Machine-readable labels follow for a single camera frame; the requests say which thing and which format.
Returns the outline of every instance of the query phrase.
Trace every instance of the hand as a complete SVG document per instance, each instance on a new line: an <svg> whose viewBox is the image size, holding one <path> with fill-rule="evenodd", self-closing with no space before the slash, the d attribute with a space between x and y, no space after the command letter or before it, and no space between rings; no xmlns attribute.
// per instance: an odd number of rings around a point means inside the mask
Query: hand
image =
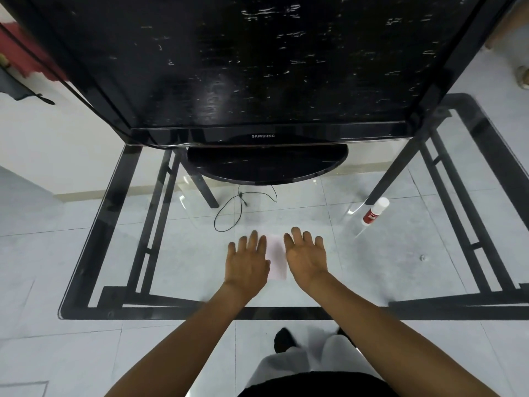
<svg viewBox="0 0 529 397"><path fill-rule="evenodd" d="M237 251L234 242L228 245L224 285L235 290L244 305L261 291L268 280L270 260L265 260L265 253L266 237L261 236L258 243L255 230L248 245L247 237L241 237Z"/></svg>
<svg viewBox="0 0 529 397"><path fill-rule="evenodd" d="M294 240L288 233L283 237L288 267L296 283L310 295L309 289L313 280L328 273L323 238L318 236L313 243L311 233L305 231L302 236L298 227L292 228L292 235Z"/></svg>

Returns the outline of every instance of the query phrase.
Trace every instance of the red cloth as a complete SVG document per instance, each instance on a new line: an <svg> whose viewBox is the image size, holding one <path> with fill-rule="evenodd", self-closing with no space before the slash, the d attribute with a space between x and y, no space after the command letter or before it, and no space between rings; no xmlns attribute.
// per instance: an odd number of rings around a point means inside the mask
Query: red cloth
<svg viewBox="0 0 529 397"><path fill-rule="evenodd" d="M3 24L24 46L29 48L37 57L39 57L47 66L54 70L61 79L68 80L61 68L49 57L49 55L36 44L30 36L16 22ZM0 53L3 54L9 63L20 72L24 78L31 73L43 73L51 81L58 80L55 75L49 72L44 66L36 62L28 53L26 53L18 44L9 38L4 32L0 31Z"/></svg>

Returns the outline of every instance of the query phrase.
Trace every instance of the pink paper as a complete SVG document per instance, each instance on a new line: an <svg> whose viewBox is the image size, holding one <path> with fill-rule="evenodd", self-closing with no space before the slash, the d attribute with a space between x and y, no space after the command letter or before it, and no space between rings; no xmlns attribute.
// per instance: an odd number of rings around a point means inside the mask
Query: pink paper
<svg viewBox="0 0 529 397"><path fill-rule="evenodd" d="M270 260L268 280L286 280L288 264L282 235L266 236L266 259Z"/></svg>

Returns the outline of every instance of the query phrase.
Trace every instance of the black shoe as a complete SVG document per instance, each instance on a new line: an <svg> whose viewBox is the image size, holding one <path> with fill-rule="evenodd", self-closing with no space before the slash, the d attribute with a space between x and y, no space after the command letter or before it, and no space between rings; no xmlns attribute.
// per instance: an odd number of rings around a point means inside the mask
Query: black shoe
<svg viewBox="0 0 529 397"><path fill-rule="evenodd" d="M290 347L297 347L296 340L294 340L288 329L283 327L274 337L274 351L277 354L284 353Z"/></svg>
<svg viewBox="0 0 529 397"><path fill-rule="evenodd" d="M351 340L351 338L346 334L346 332L342 330L342 328L338 328L338 331L336 332L336 334L341 334L342 336L346 336L347 340L351 341L351 344L353 344L353 347L356 348L356 345L353 343L353 340Z"/></svg>

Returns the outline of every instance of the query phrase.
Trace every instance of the power cord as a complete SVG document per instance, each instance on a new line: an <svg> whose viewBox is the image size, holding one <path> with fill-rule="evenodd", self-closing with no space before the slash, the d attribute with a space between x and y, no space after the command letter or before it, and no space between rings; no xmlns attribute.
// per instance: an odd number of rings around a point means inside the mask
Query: power cord
<svg viewBox="0 0 529 397"><path fill-rule="evenodd" d="M244 199L242 199L242 196L243 195L246 195L246 194L261 194L261 195L266 195L268 196L268 198L272 199L272 201L274 201L275 203L277 203L277 192L276 190L274 189L274 186L273 185L270 185L272 187L272 189L274 190L274 193L276 195L276 199L274 200L274 198L272 198L270 195L268 195L267 193L265 192L253 192L253 191L248 191L248 192L240 192L240 189L241 189L241 186L239 185L237 187L237 195L231 197L230 199L228 199L228 201L224 204L223 207L221 207L221 209L217 212L217 215L215 216L215 220L213 220L213 228L215 228L215 231L218 231L218 232L227 232L229 230L231 230L232 228L234 228L237 223L239 222L239 220L241 220L241 217L242 217L242 204L244 202L244 206L248 207L248 203L246 203L246 201ZM221 211L222 209L224 209L228 203L230 202L230 200L233 200L235 198L239 198L241 200L241 211L239 213L239 218L237 219L237 221L235 222L235 224L233 226L231 226L230 228L228 228L227 230L219 230L217 229L217 226L216 226L216 222L217 222L217 217L219 214L221 214Z"/></svg>
<svg viewBox="0 0 529 397"><path fill-rule="evenodd" d="M113 130L116 132L121 133L122 135L125 135L127 138L132 139L136 143L139 143L142 146L152 147L153 149L159 149L159 150L167 150L167 149L175 149L177 146L155 146L155 145L149 145L145 142L142 142L138 139L133 138L125 131L119 129L118 127L114 126L111 122L109 122L106 118L104 118L92 105L85 100L85 98L80 95L73 87L71 87L64 79L59 76L59 74L53 70L49 65L47 65L43 60L41 60L35 53L33 53L24 43L22 43L15 35L11 33L9 29L7 29L2 23L0 23L0 30L6 34L7 37L9 37L13 42L17 44L21 49L23 49L26 54L28 54L32 59L34 59L36 62L38 62L40 65L42 65L44 68L46 68L66 89L70 91L77 99L81 101L86 107L92 111L95 115L97 115L100 119L102 119L106 124L108 124ZM152 135L149 134L149 137L153 142L155 140L152 138Z"/></svg>

